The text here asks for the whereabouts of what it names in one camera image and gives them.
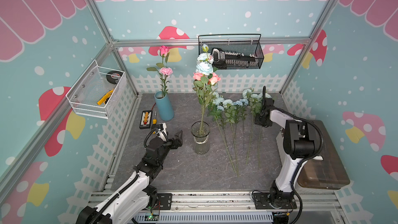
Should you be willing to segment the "large blue rose stem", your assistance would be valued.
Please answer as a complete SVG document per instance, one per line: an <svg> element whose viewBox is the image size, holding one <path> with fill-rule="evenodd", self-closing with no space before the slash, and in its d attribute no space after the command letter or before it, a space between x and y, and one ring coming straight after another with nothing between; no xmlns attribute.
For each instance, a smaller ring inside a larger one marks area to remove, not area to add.
<svg viewBox="0 0 398 224"><path fill-rule="evenodd" d="M255 104L255 124L259 125L259 135L258 135L258 143L257 143L257 160L258 160L258 169L261 169L261 161L260 161L260 147L261 147L261 136L262 136L262 131L261 131L261 120L260 120L260 114L262 111L262 104L264 103L265 99L271 98L271 95L268 94L267 92L265 93L260 93L258 95L258 100L257 103Z"/></svg>

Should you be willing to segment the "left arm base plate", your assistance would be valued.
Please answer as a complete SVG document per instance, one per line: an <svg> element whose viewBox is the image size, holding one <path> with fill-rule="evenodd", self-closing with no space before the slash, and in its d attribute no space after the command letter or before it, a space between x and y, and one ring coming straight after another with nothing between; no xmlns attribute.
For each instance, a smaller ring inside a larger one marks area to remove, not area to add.
<svg viewBox="0 0 398 224"><path fill-rule="evenodd" d="M155 198L155 205L153 209L157 210L171 210L172 205L172 194L157 194Z"/></svg>

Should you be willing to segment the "light blue rose bouquet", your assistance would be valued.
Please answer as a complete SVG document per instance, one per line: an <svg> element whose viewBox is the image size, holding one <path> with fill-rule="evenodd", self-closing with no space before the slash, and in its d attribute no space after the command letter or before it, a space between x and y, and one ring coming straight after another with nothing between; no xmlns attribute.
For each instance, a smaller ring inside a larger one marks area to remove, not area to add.
<svg viewBox="0 0 398 224"><path fill-rule="evenodd" d="M197 58L196 72L204 75L210 75L215 72L213 67L214 59L209 53L209 47L206 44L202 45L202 53ZM199 103L201 105L201 122L204 121L205 110L210 105L213 99L213 86L208 84L206 81L193 81L193 90L198 96Z"/></svg>

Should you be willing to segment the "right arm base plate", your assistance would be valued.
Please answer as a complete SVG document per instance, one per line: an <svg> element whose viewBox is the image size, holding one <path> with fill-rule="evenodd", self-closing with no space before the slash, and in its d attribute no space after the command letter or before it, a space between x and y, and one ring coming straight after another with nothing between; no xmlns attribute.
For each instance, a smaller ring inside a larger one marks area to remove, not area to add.
<svg viewBox="0 0 398 224"><path fill-rule="evenodd" d="M276 199L274 202L271 202L271 197L267 192L253 191L251 197L256 209L271 209L273 211L278 211L279 209L297 209L296 202L292 200Z"/></svg>

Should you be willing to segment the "light blue rose stem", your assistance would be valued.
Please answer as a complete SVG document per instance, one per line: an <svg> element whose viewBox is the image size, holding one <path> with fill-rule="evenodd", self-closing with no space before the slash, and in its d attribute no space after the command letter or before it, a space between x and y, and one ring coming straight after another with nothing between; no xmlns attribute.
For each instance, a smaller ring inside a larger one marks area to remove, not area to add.
<svg viewBox="0 0 398 224"><path fill-rule="evenodd" d="M236 142L237 106L234 101L225 99L217 92L213 93L213 97L210 110L219 128L233 171L239 176Z"/></svg>

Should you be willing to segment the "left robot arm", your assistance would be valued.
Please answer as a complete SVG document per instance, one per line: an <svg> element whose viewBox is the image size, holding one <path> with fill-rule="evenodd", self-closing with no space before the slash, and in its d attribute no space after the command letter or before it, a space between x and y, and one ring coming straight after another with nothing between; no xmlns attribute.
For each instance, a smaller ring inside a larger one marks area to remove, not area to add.
<svg viewBox="0 0 398 224"><path fill-rule="evenodd" d="M156 124L144 139L145 155L133 167L133 173L111 196L96 207L86 206L78 215L78 224L127 224L143 209L160 206L158 190L151 183L163 170L173 149L183 145L183 131L169 136L166 124Z"/></svg>

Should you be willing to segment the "teal ceramic vase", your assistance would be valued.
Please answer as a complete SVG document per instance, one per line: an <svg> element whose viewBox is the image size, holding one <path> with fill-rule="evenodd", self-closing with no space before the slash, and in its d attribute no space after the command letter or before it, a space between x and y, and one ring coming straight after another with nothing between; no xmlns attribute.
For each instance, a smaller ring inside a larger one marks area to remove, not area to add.
<svg viewBox="0 0 398 224"><path fill-rule="evenodd" d="M154 95L154 98L160 118L164 121L172 120L174 118L174 110L169 100L168 94L166 93L163 95L163 92L159 91Z"/></svg>

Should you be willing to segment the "clear glass vase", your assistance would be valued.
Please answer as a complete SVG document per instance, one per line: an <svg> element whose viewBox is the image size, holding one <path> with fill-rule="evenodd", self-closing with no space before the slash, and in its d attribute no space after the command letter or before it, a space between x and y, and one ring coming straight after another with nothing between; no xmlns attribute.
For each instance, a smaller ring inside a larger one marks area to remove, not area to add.
<svg viewBox="0 0 398 224"><path fill-rule="evenodd" d="M197 121L191 126L191 134L194 140L194 152L199 155L206 154L209 149L210 127L206 122Z"/></svg>

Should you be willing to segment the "small blue rose stem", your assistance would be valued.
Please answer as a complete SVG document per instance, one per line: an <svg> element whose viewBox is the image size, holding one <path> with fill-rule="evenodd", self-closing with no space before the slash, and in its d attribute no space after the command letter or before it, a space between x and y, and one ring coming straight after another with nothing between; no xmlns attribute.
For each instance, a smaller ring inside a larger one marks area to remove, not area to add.
<svg viewBox="0 0 398 224"><path fill-rule="evenodd" d="M251 125L250 125L250 129L249 129L249 144L248 144L248 149L247 149L247 154L246 154L246 164L248 164L251 143L252 143L252 136L253 136L254 121L255 121L255 115L256 115L256 107L257 107L257 103L258 103L258 95L256 93L254 93L253 88L249 88L249 89L245 89L243 91L243 97L247 101L247 106L248 106L248 108L250 110L250 114L251 114Z"/></svg>

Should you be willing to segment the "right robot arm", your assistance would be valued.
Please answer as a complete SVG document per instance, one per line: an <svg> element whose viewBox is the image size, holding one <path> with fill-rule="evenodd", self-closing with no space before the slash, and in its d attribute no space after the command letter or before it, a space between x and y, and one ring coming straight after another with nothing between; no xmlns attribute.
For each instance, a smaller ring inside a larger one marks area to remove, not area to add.
<svg viewBox="0 0 398 224"><path fill-rule="evenodd" d="M265 128L274 123L279 125L284 131L283 151L286 155L280 174L273 181L267 196L260 198L260 202L273 209L294 208L296 178L302 166L320 154L324 136L314 122L276 107L274 100L266 96L266 86L263 87L262 93L261 109L255 116L255 124Z"/></svg>

